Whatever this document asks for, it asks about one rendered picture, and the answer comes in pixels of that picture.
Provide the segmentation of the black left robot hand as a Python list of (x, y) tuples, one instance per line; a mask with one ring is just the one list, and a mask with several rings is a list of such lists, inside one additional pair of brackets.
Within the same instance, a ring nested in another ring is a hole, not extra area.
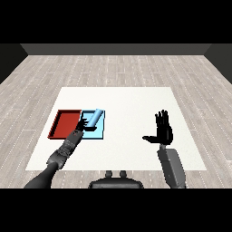
[(85, 129), (85, 126), (88, 124), (88, 121), (85, 119), (80, 119), (80, 121), (76, 125), (77, 131), (83, 131)]

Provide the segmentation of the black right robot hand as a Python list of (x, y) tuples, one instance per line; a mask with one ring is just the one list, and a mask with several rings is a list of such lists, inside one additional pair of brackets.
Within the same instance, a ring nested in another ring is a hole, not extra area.
[(173, 141), (172, 128), (169, 125), (169, 115), (167, 111), (159, 111), (155, 114), (157, 124), (156, 136), (143, 136), (142, 138), (150, 143), (159, 143), (162, 145), (170, 145)]

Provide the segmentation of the blue can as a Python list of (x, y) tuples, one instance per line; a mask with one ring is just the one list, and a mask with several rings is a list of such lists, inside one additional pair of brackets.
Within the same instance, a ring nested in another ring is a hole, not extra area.
[(88, 127), (94, 127), (101, 116), (102, 116), (102, 110), (96, 109), (94, 114), (90, 118), (87, 126)]

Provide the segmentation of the light blue shallow open box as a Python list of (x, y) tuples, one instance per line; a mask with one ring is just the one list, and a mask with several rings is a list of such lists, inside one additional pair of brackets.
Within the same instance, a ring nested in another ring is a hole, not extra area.
[[(81, 118), (86, 119), (89, 122), (95, 110), (83, 110), (81, 114)], [(88, 127), (87, 125), (85, 126), (85, 129), (83, 130), (83, 137), (82, 137), (84, 140), (102, 140), (103, 139), (104, 116), (105, 116), (105, 111), (102, 110), (102, 115), (94, 127)]]

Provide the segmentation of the red shallow open box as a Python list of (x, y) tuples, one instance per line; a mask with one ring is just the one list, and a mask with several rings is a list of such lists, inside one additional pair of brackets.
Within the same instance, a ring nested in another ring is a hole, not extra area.
[(75, 129), (81, 110), (59, 110), (47, 136), (50, 140), (64, 140)]

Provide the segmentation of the dark grey robot body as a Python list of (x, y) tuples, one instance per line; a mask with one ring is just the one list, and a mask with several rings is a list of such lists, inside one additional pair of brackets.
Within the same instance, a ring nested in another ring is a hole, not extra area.
[(112, 171), (107, 170), (103, 179), (92, 181), (89, 189), (143, 189), (140, 181), (129, 179), (125, 170), (120, 171), (120, 176), (114, 178)]

